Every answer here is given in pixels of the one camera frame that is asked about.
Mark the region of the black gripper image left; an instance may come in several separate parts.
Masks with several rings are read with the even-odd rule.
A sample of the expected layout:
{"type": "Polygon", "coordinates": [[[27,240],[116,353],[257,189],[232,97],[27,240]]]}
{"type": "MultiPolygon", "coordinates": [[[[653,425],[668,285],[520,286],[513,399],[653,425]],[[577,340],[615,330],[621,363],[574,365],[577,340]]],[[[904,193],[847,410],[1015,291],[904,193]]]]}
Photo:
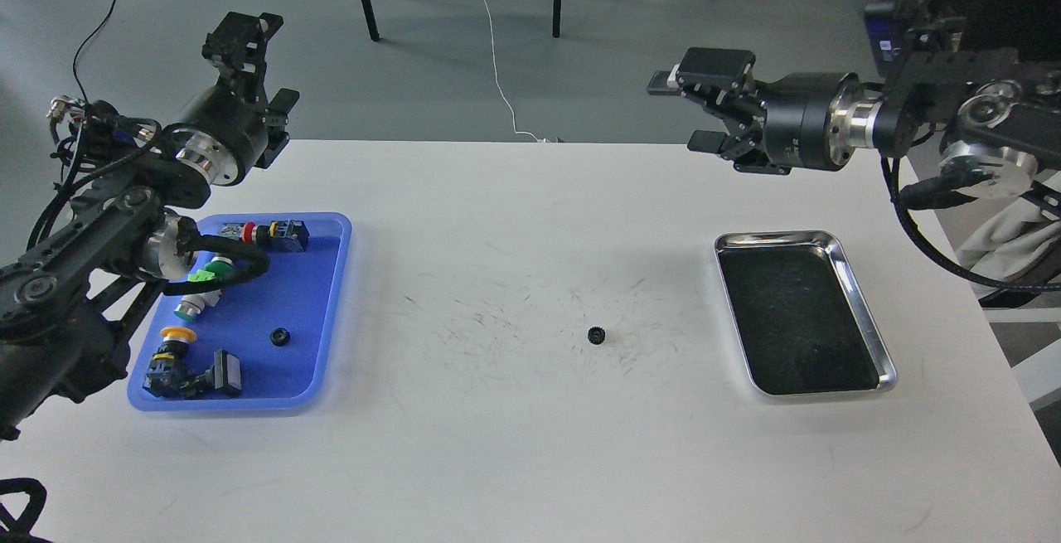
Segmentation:
{"type": "Polygon", "coordinates": [[[272,13],[257,17],[228,12],[202,45],[202,58],[218,82],[196,97],[171,124],[176,161],[216,187],[234,187],[250,169],[268,169],[288,146],[288,121],[300,92],[284,87],[269,100],[265,62],[269,38],[283,25],[272,13]]]}

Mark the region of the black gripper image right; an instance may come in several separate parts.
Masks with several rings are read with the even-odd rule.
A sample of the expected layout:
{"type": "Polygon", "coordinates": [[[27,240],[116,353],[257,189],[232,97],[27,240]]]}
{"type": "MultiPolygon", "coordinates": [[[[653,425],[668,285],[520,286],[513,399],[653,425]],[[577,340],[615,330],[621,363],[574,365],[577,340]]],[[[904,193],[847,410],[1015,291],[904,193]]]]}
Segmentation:
{"type": "Polygon", "coordinates": [[[792,168],[837,172],[853,147],[839,124],[863,97],[855,72],[793,72],[770,83],[753,78],[752,51],[691,47],[669,70],[653,72],[651,97],[681,97],[724,123],[762,128],[754,140],[723,132],[694,132],[693,153],[716,155],[736,172],[788,174],[792,168]]]}

